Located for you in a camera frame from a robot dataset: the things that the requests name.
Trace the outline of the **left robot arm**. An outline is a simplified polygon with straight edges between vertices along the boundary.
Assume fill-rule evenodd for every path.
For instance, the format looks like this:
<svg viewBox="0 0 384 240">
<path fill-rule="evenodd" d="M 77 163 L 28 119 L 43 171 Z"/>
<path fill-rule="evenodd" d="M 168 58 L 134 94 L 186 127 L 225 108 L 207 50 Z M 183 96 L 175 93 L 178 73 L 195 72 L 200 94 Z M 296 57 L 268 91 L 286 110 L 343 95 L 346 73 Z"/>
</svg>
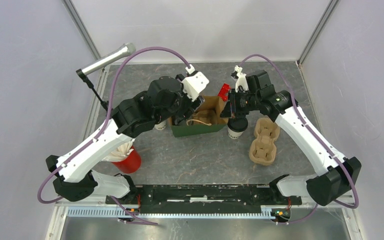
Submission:
<svg viewBox="0 0 384 240">
<path fill-rule="evenodd" d="M 109 158 L 116 148 L 131 144 L 141 133 L 152 130 L 168 118 L 183 121 L 204 102 L 201 92 L 209 80 L 201 73 L 175 78 L 162 76 L 147 90 L 123 100 L 110 110 L 109 119 L 75 149 L 63 156 L 47 157 L 52 184 L 62 198 L 76 202 L 89 196 L 113 196 L 133 203 L 137 190 L 129 176 L 99 173 L 93 167 Z"/>
</svg>

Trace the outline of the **black coffee cup lid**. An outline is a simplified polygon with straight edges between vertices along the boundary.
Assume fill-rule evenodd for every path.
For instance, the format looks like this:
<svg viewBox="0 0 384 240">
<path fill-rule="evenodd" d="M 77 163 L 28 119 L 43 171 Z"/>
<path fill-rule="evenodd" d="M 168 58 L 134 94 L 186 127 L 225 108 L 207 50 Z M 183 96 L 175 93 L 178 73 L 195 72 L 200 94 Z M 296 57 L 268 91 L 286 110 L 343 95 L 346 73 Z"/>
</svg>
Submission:
<svg viewBox="0 0 384 240">
<path fill-rule="evenodd" d="M 228 129 L 236 133 L 244 132 L 248 128 L 248 125 L 249 122 L 245 117 L 230 118 L 227 123 Z"/>
</svg>

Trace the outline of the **white paper coffee cup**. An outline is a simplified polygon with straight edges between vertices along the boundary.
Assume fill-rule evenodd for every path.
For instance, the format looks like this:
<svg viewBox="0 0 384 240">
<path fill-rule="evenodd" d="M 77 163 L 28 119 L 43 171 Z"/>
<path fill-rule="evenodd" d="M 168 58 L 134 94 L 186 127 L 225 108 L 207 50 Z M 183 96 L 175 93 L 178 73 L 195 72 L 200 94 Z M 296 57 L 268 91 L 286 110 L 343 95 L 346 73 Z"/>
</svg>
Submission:
<svg viewBox="0 0 384 240">
<path fill-rule="evenodd" d="M 238 139 L 243 134 L 243 131 L 235 131 L 230 128 L 227 129 L 227 132 L 228 136 L 234 140 Z"/>
</svg>

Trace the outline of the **green paper bag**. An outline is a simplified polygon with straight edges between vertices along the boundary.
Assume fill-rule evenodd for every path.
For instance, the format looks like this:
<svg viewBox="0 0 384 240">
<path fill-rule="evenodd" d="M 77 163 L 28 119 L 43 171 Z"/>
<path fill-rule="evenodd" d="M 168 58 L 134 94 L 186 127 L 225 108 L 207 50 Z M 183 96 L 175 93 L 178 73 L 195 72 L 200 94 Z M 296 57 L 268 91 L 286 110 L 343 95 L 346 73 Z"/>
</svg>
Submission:
<svg viewBox="0 0 384 240">
<path fill-rule="evenodd" d="M 191 116 L 187 120 L 182 121 L 179 125 L 174 125 L 173 120 L 170 117 L 167 120 L 167 125 L 170 126 L 175 138 L 215 133 L 227 125 L 228 118 L 220 117 L 220 113 L 224 109 L 226 103 L 219 96 L 203 96 L 203 98 L 204 103 L 196 110 L 196 112 L 203 110 L 214 110 L 216 112 L 218 124 L 208 126 L 194 123 L 193 125 L 188 126 L 186 121 L 190 119 L 192 117 Z"/>
</svg>

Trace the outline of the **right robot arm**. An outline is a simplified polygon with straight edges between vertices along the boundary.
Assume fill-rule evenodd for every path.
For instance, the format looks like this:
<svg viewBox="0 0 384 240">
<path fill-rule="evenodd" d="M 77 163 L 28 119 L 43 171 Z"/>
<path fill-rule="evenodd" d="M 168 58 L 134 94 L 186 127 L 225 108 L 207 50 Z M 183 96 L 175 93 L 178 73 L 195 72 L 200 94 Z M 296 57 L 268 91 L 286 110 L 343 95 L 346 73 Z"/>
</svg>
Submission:
<svg viewBox="0 0 384 240">
<path fill-rule="evenodd" d="M 245 74 L 236 66 L 231 75 L 235 87 L 228 91 L 227 102 L 220 117 L 227 118 L 228 135 L 237 139 L 248 128 L 247 115 L 259 111 L 267 116 L 296 143 L 312 165 L 314 176 L 282 176 L 269 189 L 269 199 L 282 204 L 290 196 L 309 196 L 320 206 L 332 202 L 351 191 L 354 204 L 342 203 L 347 208 L 356 208 L 359 199 L 356 182 L 362 163 L 354 157 L 346 157 L 330 144 L 308 120 L 295 100 L 291 90 L 276 91 L 268 73 L 264 70 Z"/>
</svg>

